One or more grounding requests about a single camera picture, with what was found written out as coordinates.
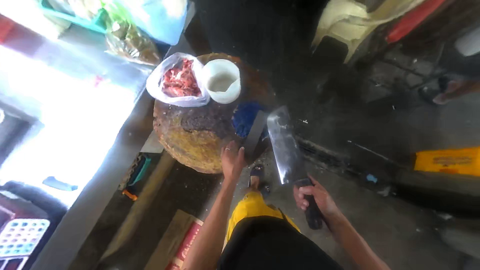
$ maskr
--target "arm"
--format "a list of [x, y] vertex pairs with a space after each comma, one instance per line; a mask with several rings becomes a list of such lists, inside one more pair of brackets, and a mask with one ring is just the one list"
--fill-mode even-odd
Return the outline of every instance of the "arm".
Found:
[[225, 179], [210, 214], [205, 219], [202, 229], [185, 258], [182, 265], [184, 270], [216, 269], [217, 261], [222, 254], [233, 192], [237, 186], [241, 170], [245, 166], [245, 149], [242, 147], [238, 152], [236, 149], [237, 146], [234, 141], [222, 148], [220, 156]]
[[300, 189], [295, 186], [293, 189], [297, 206], [305, 210], [308, 206], [308, 201], [303, 198], [304, 195], [313, 195], [318, 208], [325, 216], [328, 229], [332, 232], [335, 240], [352, 257], [359, 269], [390, 270], [387, 264], [372, 251], [363, 237], [358, 234], [352, 224], [337, 208], [325, 188], [311, 176], [309, 177], [313, 186], [304, 186]]

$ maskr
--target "white bowl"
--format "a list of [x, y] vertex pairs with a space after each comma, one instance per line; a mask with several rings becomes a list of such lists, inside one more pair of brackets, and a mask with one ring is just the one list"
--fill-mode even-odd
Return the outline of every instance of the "white bowl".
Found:
[[240, 95], [240, 70], [226, 59], [208, 62], [202, 70], [202, 80], [210, 97], [220, 104], [228, 104]]

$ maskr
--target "orange handle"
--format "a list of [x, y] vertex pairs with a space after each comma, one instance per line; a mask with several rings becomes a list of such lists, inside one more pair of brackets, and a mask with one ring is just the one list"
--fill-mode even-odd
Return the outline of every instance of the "orange handle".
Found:
[[126, 195], [128, 198], [132, 199], [132, 201], [136, 201], [138, 199], [137, 195], [128, 192], [126, 189], [122, 191], [122, 195]]

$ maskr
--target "cleaver handle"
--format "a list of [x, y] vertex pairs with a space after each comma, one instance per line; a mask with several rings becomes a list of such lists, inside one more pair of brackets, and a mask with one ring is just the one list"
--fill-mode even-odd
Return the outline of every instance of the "cleaver handle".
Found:
[[[295, 185], [298, 187], [312, 185], [312, 182], [309, 178], [304, 178], [301, 180], [295, 181]], [[322, 228], [322, 219], [324, 216], [320, 209], [318, 209], [317, 203], [313, 195], [305, 195], [305, 199], [308, 201], [308, 207], [305, 210], [305, 217], [307, 219], [308, 226], [312, 230], [319, 230]]]

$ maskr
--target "blue rag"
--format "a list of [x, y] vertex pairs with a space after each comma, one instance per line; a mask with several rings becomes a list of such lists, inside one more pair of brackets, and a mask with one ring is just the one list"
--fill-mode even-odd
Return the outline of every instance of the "blue rag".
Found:
[[[239, 137], [246, 138], [248, 136], [259, 110], [265, 110], [265, 108], [256, 101], [240, 103], [237, 106], [233, 112], [232, 125]], [[262, 138], [265, 137], [267, 137], [267, 132], [264, 130]]]

